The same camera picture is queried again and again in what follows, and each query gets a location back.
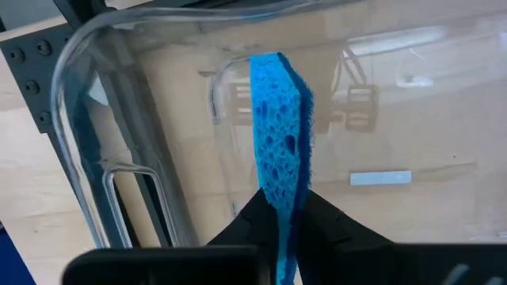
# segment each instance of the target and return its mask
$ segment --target wooden surface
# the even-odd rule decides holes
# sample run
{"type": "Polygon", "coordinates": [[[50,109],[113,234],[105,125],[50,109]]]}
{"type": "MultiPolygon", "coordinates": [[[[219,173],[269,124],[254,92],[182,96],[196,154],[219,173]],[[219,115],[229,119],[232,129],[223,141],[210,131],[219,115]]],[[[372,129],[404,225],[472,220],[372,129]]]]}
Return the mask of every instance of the wooden surface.
{"type": "MultiPolygon", "coordinates": [[[[124,8],[145,1],[109,4],[124,8]]],[[[2,32],[0,41],[64,22],[56,17],[2,32]]],[[[55,151],[38,132],[3,55],[0,133],[0,220],[36,283],[58,284],[65,266],[95,244],[55,151]]]]}
{"type": "MultiPolygon", "coordinates": [[[[295,42],[305,42],[284,32],[297,29],[300,38],[311,44],[323,39],[339,40],[360,31],[402,29],[407,22],[433,25],[446,17],[507,8],[504,1],[475,4],[470,0],[461,3],[462,9],[456,9],[456,4],[442,5],[438,13],[430,13],[436,1],[405,3],[363,2],[298,21],[279,20],[269,28],[260,23],[215,32],[205,40],[211,38],[219,46],[244,43],[235,45],[239,50],[256,41],[267,43],[267,48],[282,42],[316,97],[328,96],[332,90],[342,96],[351,80],[344,76],[335,90],[333,74],[343,45],[309,47],[314,52],[308,56],[310,53],[290,48],[295,42]],[[322,34],[311,33],[312,29],[322,34]]],[[[61,18],[52,19],[0,34],[0,39],[61,22],[61,18]]],[[[507,202],[507,156],[502,152],[507,145],[507,131],[503,131],[507,100],[503,96],[505,72],[499,68],[499,63],[505,62],[501,33],[507,31],[507,25],[501,17],[475,24],[459,23],[445,30],[448,33],[444,38],[450,40],[441,38],[412,51],[400,49],[360,58],[368,84],[379,88],[381,104],[375,130],[358,134],[345,130],[343,123],[332,123],[315,136],[314,190],[353,218],[395,240],[501,241],[497,232],[507,230],[507,211],[503,207],[507,202]],[[396,86],[397,73],[402,78],[431,78],[433,87],[400,88],[396,86]],[[399,168],[414,170],[411,185],[354,188],[347,181],[350,171],[399,168]]],[[[400,43],[408,40],[397,39],[400,43]]],[[[373,42],[359,42],[355,51],[379,46],[373,42]]],[[[212,48],[168,46],[140,59],[194,226],[205,243],[232,219],[231,204],[240,208],[257,187],[251,175],[251,127],[234,127],[234,148],[242,159],[235,172],[225,174],[219,159],[223,140],[215,137],[210,120],[209,82],[198,73],[213,70],[220,54],[212,48]]],[[[330,102],[319,100],[317,104],[320,110],[330,102]]],[[[107,154],[124,150],[110,109],[95,101],[87,107],[93,114],[102,151],[107,154]]],[[[321,114],[315,118],[319,129],[326,119],[319,117],[321,114]]],[[[94,244],[55,152],[46,136],[37,131],[3,57],[0,134],[0,219],[37,283],[57,284],[65,264],[94,244]]],[[[157,245],[140,197],[132,195],[136,193],[132,178],[117,177],[116,182],[134,227],[142,234],[141,242],[157,245]]]]}

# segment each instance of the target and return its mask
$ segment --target wooden table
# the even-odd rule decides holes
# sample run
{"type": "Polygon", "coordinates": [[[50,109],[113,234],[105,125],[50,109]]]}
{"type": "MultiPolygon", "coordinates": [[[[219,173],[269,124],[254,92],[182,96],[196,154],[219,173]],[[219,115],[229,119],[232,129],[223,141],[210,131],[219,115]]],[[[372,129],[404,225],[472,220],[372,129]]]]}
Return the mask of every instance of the wooden table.
{"type": "MultiPolygon", "coordinates": [[[[446,17],[507,9],[507,3],[501,0],[489,0],[480,5],[467,0],[460,3],[461,9],[454,5],[439,5],[438,11],[430,13],[435,10],[437,2],[379,0],[375,5],[362,2],[346,6],[338,14],[328,13],[325,17],[307,20],[312,25],[321,25],[319,29],[328,32],[326,36],[340,38],[347,33],[357,33],[357,29],[374,32],[381,26],[383,30],[396,30],[406,27],[404,23],[408,22],[431,25],[442,23],[446,17]]],[[[60,23],[63,23],[62,18],[51,19],[0,34],[0,40],[60,23]]],[[[507,211],[504,210],[507,191],[503,188],[507,184],[507,155],[503,151],[507,145],[507,131],[503,131],[503,122],[507,121],[503,106],[507,105],[507,98],[502,96],[505,95],[502,92],[505,91],[502,87],[504,73],[495,70],[491,60],[505,57],[501,47],[505,43],[498,32],[504,26],[507,32],[507,25],[501,17],[487,18],[471,25],[472,30],[463,31],[460,25],[445,30],[448,32],[446,37],[454,36],[456,40],[437,41],[415,47],[412,51],[402,48],[361,58],[360,65],[366,70],[370,83],[379,86],[380,101],[383,102],[376,130],[368,135],[358,135],[336,124],[331,125],[326,134],[317,134],[314,190],[366,226],[398,241],[501,241],[497,232],[507,230],[507,211]],[[484,63],[490,64],[478,64],[481,62],[479,55],[483,55],[484,63]],[[405,70],[419,70],[424,74],[427,59],[433,70],[445,72],[427,74],[435,85],[431,89],[399,87],[413,82],[410,79],[413,74],[401,74],[405,83],[396,86],[393,78],[403,57],[405,70]],[[405,93],[416,98],[392,104],[405,93]],[[414,183],[397,188],[354,188],[347,181],[349,171],[397,168],[413,169],[417,174],[414,183]]],[[[281,23],[274,31],[284,31],[284,27],[294,26],[281,23]]],[[[442,32],[438,27],[433,31],[442,32]]],[[[239,28],[236,33],[218,33],[216,39],[222,42],[227,38],[231,42],[248,41],[242,38],[242,32],[239,28]]],[[[280,35],[284,36],[280,32],[262,35],[262,29],[257,33],[259,37],[266,36],[267,42],[270,37],[280,35]]],[[[374,46],[372,43],[368,45],[359,40],[356,47],[352,44],[350,47],[360,49],[361,44],[373,53],[370,51],[374,46]]],[[[177,92],[167,91],[187,88],[187,81],[196,76],[195,66],[187,64],[185,55],[179,58],[182,65],[175,66],[178,61],[174,61],[175,54],[171,52],[177,55],[175,49],[146,54],[143,67],[152,92],[158,96],[157,103],[168,114],[165,121],[172,122],[165,126],[168,134],[177,136],[170,148],[180,147],[174,155],[178,175],[200,240],[206,242],[231,219],[230,197],[223,192],[223,180],[208,179],[222,174],[216,173],[221,168],[216,150],[210,147],[217,142],[209,123],[206,100],[204,97],[186,99],[179,97],[177,92]],[[166,77],[158,76],[162,69],[164,76],[173,77],[172,85],[166,82],[166,77]],[[184,112],[181,108],[187,105],[192,105],[193,111],[200,110],[200,116],[193,122],[174,123],[175,116],[184,112]],[[193,129],[198,129],[198,135],[187,132],[191,129],[186,128],[189,124],[195,124],[193,129]]],[[[337,57],[332,48],[323,47],[321,56],[315,59],[305,59],[296,53],[288,51],[289,57],[295,59],[296,69],[299,66],[305,70],[305,66],[315,60],[322,68],[334,69],[336,62],[326,65],[330,56],[337,57]]],[[[315,71],[303,76],[316,96],[321,96],[331,89],[332,82],[332,78],[322,78],[321,75],[330,73],[315,71]],[[322,82],[329,83],[329,86],[322,87],[322,82]]],[[[350,79],[341,82],[342,85],[347,83],[350,79]]],[[[206,93],[201,92],[205,85],[193,85],[192,88],[203,96],[206,93]]],[[[100,113],[101,110],[104,111],[95,108],[99,112],[95,118],[103,119],[97,124],[107,126],[111,114],[100,113]]],[[[36,282],[56,284],[63,267],[79,253],[92,249],[94,243],[55,152],[48,139],[37,131],[3,57],[0,57],[0,122],[0,219],[36,282]]],[[[242,151],[251,153],[248,149],[251,148],[249,127],[236,131],[244,142],[242,151]]],[[[102,143],[103,146],[107,143],[115,146],[117,142],[102,143]]],[[[244,166],[252,164],[253,157],[246,155],[244,166]]],[[[128,178],[121,181],[127,187],[130,185],[128,178]]],[[[246,194],[235,193],[234,199],[245,203],[251,195],[251,188],[255,188],[255,183],[249,185],[246,194]]],[[[121,195],[130,201],[126,204],[134,227],[147,234],[142,237],[142,243],[156,245],[153,231],[149,227],[143,228],[147,224],[146,211],[139,204],[139,197],[129,193],[132,191],[121,195]]]]}

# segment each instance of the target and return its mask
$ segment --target blue sponge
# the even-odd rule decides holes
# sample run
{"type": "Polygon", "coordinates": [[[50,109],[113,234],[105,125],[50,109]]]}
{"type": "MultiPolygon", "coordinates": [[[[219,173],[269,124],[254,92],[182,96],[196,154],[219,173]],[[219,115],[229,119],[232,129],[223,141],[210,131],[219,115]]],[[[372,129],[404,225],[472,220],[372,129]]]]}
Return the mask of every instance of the blue sponge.
{"type": "Polygon", "coordinates": [[[278,215],[276,282],[292,284],[295,213],[310,187],[313,97],[281,53],[250,57],[250,86],[259,185],[278,215]]]}

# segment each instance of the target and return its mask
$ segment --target dark blue sponge layer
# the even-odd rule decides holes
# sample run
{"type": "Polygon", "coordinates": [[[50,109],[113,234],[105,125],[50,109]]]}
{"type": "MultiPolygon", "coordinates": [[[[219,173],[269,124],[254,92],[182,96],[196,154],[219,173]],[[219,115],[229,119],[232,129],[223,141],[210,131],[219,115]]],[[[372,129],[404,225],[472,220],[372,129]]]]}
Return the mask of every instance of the dark blue sponge layer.
{"type": "Polygon", "coordinates": [[[278,214],[277,283],[292,283],[293,214],[303,207],[311,178],[313,97],[281,53],[250,58],[253,142],[259,185],[278,214]]]}

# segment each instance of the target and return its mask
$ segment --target porous sponge texture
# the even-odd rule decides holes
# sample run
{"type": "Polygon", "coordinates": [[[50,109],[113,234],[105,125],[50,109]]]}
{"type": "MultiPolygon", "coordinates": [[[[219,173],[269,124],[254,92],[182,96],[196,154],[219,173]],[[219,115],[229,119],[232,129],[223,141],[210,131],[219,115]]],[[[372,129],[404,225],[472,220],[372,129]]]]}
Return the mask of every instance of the porous sponge texture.
{"type": "Polygon", "coordinates": [[[311,91],[281,53],[250,57],[253,142],[259,185],[276,208],[277,283],[293,283],[294,212],[310,186],[311,91]]]}
{"type": "Polygon", "coordinates": [[[278,54],[250,58],[253,144],[259,185],[290,218],[299,175],[301,96],[278,54]]]}

